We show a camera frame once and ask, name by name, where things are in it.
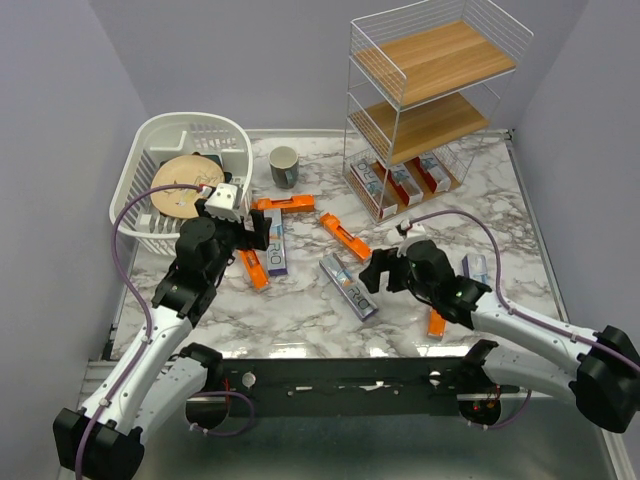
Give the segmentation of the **purple silver toothpaste box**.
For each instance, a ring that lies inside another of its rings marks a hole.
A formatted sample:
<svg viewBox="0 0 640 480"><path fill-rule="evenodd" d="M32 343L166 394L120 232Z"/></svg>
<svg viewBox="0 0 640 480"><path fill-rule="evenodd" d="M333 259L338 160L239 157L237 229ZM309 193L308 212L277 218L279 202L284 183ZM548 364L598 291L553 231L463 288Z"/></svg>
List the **purple silver toothpaste box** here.
<svg viewBox="0 0 640 480"><path fill-rule="evenodd" d="M462 272L465 277L487 286L491 285L487 260L482 254L467 253L462 259Z"/></svg>
<svg viewBox="0 0 640 480"><path fill-rule="evenodd" d="M280 209L267 209L265 217L271 219L269 230L269 246L266 250L267 271L270 277L283 276L288 273L284 242L284 226Z"/></svg>
<svg viewBox="0 0 640 480"><path fill-rule="evenodd" d="M324 256L319 261L319 266L360 321L365 321L378 312L368 291L335 253Z"/></svg>

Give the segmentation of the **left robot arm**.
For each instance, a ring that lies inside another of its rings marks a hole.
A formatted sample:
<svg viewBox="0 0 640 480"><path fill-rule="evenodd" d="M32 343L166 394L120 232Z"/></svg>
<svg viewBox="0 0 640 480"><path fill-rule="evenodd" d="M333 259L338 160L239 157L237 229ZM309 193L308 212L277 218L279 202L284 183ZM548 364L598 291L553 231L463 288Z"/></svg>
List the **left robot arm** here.
<svg viewBox="0 0 640 480"><path fill-rule="evenodd" d="M192 345L165 367L214 300L236 251L269 245L271 221L251 211L246 229L240 187L196 187L197 215L185 222L176 257L151 302L145 323L97 390L77 410L63 409L53 424L62 467L78 479L130 479L149 438L194 394L214 393L222 380L221 355Z"/></svg>

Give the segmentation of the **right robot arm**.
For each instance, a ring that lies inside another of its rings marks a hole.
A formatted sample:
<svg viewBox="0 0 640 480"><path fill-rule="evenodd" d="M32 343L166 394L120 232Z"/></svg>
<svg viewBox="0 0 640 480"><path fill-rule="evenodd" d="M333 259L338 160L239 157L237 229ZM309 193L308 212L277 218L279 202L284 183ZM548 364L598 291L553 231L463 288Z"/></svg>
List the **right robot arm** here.
<svg viewBox="0 0 640 480"><path fill-rule="evenodd" d="M519 386L572 402L593 424L623 433L639 410L639 352L622 330L564 324L520 311L488 285L455 274L431 240L376 249L359 278L370 293L408 291L445 320L488 333L520 347L514 352L487 342L473 348L460 379L480 392L491 384Z"/></svg>

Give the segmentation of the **orange toothpaste box centre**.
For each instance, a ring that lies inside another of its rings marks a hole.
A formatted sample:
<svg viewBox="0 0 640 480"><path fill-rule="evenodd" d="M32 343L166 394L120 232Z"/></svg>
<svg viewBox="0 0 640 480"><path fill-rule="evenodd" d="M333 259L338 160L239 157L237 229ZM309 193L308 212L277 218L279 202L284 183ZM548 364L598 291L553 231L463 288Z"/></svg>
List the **orange toothpaste box centre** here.
<svg viewBox="0 0 640 480"><path fill-rule="evenodd" d="M320 217L319 221L360 263L364 263L370 259L372 254L371 248L362 239L347 231L335 215L325 213Z"/></svg>

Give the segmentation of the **orange toothpaste box left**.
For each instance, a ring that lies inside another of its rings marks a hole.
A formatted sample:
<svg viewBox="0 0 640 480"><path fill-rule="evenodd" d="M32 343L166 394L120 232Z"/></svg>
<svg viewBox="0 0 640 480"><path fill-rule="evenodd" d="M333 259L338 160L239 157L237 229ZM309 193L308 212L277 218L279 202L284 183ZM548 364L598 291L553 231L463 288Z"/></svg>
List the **orange toothpaste box left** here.
<svg viewBox="0 0 640 480"><path fill-rule="evenodd" d="M257 291L265 289L269 285L269 280L257 253L254 250L240 250L239 255L253 287Z"/></svg>

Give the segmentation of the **orange toothpaste box near mug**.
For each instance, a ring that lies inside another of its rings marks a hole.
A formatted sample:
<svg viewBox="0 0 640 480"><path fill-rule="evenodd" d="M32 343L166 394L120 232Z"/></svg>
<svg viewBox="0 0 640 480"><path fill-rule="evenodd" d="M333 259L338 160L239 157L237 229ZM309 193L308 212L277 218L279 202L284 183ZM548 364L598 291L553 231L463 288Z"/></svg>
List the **orange toothpaste box near mug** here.
<svg viewBox="0 0 640 480"><path fill-rule="evenodd" d="M252 208L257 210L279 209L283 213L302 213L315 210L315 198L313 195L293 195L285 199L260 198L252 203Z"/></svg>

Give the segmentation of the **orange toothpaste box right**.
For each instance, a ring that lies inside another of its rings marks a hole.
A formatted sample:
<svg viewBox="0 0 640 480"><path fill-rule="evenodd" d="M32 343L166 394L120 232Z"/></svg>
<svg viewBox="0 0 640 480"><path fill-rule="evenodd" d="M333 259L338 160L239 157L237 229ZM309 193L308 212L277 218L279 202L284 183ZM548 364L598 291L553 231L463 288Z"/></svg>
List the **orange toothpaste box right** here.
<svg viewBox="0 0 640 480"><path fill-rule="evenodd" d="M431 309L427 321L427 337L442 340L445 335L446 325L447 321L435 309Z"/></svg>

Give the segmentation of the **beige painted plate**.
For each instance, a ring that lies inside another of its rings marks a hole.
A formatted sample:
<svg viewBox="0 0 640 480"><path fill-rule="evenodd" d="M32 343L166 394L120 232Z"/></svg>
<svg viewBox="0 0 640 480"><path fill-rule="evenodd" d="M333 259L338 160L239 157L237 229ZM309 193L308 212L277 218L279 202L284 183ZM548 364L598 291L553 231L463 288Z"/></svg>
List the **beige painted plate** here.
<svg viewBox="0 0 640 480"><path fill-rule="evenodd" d="M151 188L177 184L215 187L223 181L224 173L218 161L202 155L181 155L158 169ZM196 190L169 189L153 193L151 202L161 214L185 220L198 216L195 202L201 197Z"/></svg>

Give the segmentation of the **dark green ceramic mug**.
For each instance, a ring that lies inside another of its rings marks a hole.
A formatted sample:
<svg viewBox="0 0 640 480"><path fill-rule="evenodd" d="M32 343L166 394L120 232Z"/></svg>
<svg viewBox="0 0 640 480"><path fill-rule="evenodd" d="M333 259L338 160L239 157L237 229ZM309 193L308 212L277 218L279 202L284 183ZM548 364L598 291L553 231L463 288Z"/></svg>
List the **dark green ceramic mug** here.
<svg viewBox="0 0 640 480"><path fill-rule="evenodd" d="M299 176L297 152L289 146L278 146L269 154L272 179L281 189L292 189Z"/></svg>

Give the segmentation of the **white plastic dish basket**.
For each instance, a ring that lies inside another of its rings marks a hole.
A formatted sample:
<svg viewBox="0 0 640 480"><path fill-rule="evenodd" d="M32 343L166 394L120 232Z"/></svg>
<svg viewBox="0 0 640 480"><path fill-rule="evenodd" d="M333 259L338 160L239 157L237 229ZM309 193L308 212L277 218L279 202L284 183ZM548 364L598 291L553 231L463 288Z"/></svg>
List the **white plastic dish basket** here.
<svg viewBox="0 0 640 480"><path fill-rule="evenodd" d="M233 174L230 183L251 189L252 146L240 125L203 112L164 113L138 129L111 200L110 219L115 220L129 201L151 188L154 176L165 162L194 152L220 154L226 169ZM136 239L152 253L172 256L183 223L182 219L161 214L146 198L125 215L119 232Z"/></svg>

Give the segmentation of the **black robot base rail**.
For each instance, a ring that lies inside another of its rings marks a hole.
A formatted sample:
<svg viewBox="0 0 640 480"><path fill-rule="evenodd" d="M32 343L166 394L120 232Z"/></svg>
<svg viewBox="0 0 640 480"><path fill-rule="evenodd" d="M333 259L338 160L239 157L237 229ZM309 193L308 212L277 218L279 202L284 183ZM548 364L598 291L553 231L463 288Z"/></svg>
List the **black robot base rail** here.
<svg viewBox="0 0 640 480"><path fill-rule="evenodd" d="M474 358L224 359L192 343L171 359L191 358L207 372L203 392L188 401L196 418L229 407L234 417L456 416L471 399L494 401L500 388ZM203 393L220 390L220 401Z"/></svg>

